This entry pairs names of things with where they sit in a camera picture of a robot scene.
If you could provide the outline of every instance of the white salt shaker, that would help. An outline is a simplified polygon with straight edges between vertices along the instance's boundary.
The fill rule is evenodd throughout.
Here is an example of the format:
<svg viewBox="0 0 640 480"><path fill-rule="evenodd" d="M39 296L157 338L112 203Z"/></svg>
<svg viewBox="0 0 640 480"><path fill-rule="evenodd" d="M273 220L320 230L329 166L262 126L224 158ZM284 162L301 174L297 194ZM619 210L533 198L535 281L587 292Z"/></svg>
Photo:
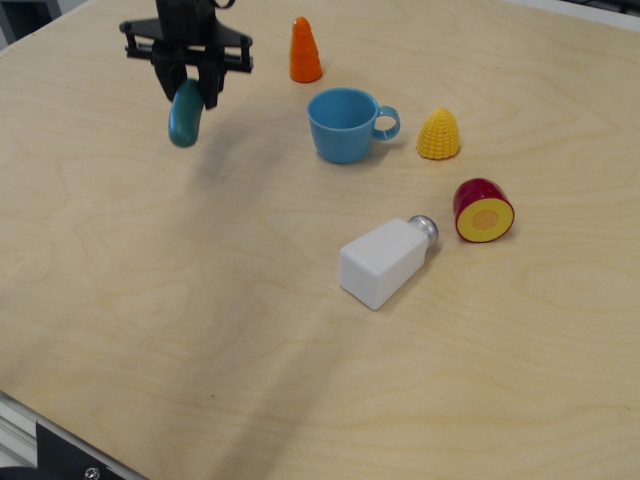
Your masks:
<svg viewBox="0 0 640 480"><path fill-rule="evenodd" d="M340 286L377 310L424 264L437 240L429 217L394 218L340 249Z"/></svg>

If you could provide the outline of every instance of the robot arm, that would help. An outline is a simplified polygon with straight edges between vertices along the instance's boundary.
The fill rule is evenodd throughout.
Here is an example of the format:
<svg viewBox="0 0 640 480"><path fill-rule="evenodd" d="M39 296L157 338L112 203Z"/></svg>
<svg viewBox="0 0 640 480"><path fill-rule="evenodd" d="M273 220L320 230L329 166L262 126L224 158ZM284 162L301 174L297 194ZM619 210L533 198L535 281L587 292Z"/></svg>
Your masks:
<svg viewBox="0 0 640 480"><path fill-rule="evenodd" d="M216 0L156 0L158 18L120 24L127 37L127 56L151 61L171 102L187 80L187 65L197 67L204 107L214 108L227 71L250 73L253 68L251 38L216 18L216 8L229 8L234 2L220 6ZM153 43L138 43L136 37ZM227 53L227 48L239 49L239 55Z"/></svg>

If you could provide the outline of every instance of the toy fruit slice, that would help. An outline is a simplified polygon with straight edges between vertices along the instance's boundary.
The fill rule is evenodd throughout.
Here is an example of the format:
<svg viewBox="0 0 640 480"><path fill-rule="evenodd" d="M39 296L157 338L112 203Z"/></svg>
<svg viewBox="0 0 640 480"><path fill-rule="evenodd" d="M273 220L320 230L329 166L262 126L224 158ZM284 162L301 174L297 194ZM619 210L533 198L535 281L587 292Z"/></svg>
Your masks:
<svg viewBox="0 0 640 480"><path fill-rule="evenodd" d="M490 242L507 233L515 213L502 189L485 178L458 187L453 197L458 234L470 242Z"/></svg>

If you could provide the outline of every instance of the wood grain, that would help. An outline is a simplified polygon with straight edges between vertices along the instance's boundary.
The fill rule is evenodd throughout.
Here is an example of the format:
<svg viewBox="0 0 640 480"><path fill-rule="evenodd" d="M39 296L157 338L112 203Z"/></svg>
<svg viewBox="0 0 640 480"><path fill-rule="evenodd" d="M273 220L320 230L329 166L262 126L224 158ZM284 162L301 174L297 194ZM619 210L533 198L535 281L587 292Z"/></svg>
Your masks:
<svg viewBox="0 0 640 480"><path fill-rule="evenodd" d="M498 1L278 0L190 149L98 0L0 58L0 389L154 479L627 479L640 472L639 34ZM324 76L288 77L293 20ZM402 117L331 165L305 118L349 85ZM415 142L436 107L462 149ZM487 177L511 232L455 233ZM379 311L341 246L441 231Z"/></svg>

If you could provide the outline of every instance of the screw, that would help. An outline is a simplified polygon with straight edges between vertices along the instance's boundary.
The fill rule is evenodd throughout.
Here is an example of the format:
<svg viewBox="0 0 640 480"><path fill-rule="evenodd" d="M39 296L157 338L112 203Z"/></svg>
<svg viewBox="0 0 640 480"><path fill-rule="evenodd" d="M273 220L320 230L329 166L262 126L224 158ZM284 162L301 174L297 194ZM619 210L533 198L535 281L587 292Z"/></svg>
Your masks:
<svg viewBox="0 0 640 480"><path fill-rule="evenodd" d="M98 480L100 478L100 470L95 467L88 468L84 472L84 480Z"/></svg>

